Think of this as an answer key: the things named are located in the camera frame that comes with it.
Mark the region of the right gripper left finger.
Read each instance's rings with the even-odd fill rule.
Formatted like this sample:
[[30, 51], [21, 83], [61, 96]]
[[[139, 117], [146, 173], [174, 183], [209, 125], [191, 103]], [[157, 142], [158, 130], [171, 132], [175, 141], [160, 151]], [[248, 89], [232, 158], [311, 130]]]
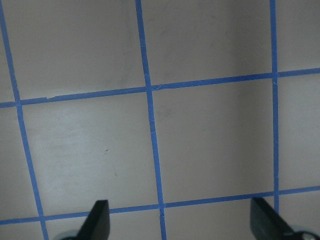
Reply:
[[97, 200], [76, 234], [62, 233], [57, 240], [108, 240], [111, 231], [108, 200]]

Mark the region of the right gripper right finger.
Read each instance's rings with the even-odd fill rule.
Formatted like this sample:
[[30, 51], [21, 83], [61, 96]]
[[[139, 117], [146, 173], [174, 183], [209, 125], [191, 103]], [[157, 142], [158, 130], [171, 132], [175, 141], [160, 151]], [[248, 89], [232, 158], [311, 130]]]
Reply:
[[250, 230], [257, 240], [318, 240], [314, 232], [294, 230], [262, 197], [250, 200]]

